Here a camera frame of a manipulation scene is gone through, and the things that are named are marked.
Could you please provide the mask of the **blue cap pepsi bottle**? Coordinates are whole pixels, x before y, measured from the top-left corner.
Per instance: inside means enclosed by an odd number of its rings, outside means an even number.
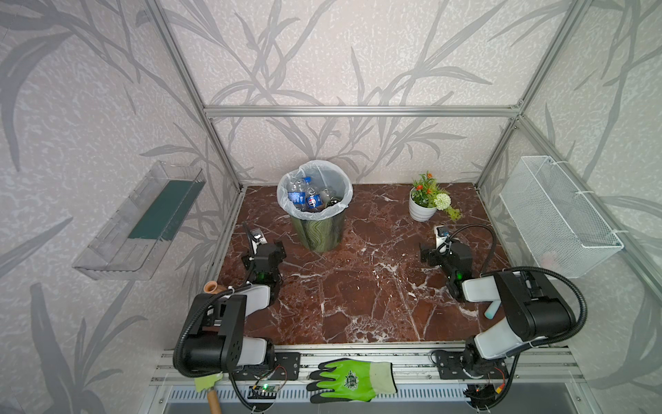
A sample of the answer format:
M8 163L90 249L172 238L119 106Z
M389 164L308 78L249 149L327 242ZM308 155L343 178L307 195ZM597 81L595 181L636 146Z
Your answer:
M304 177L303 182L305 185L305 203L306 209L309 212L320 212L324 209L322 196L317 187L313 184L311 177Z

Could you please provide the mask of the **blue cap blue label bottle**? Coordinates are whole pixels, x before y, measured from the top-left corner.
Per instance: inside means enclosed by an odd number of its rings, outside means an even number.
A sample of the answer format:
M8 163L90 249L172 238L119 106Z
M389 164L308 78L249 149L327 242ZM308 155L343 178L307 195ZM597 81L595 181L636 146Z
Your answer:
M298 210L306 211L307 201L305 180L301 178L292 179L287 187L287 191L291 203L293 203Z

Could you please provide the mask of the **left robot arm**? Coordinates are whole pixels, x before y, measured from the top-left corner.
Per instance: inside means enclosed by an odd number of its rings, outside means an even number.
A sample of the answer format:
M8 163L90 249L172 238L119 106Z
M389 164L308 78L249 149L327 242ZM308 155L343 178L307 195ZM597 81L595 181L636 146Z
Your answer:
M275 369L271 340L244 334L246 318L277 302L286 258L283 243L260 244L242 257L248 278L238 288L201 293L191 305L172 362L185 377L231 374L241 369Z

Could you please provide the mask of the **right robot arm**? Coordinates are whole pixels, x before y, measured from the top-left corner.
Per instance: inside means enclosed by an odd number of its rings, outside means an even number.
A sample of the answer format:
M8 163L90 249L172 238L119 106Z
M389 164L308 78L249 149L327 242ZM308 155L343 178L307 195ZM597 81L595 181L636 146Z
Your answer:
M511 267L472 276L472 250L459 241L420 246L421 262L439 267L460 303L500 305L504 319L465 341L462 351L431 353L441 379L482 379L506 369L505 360L531 348L564 342L588 319L583 293L570 279L541 267Z

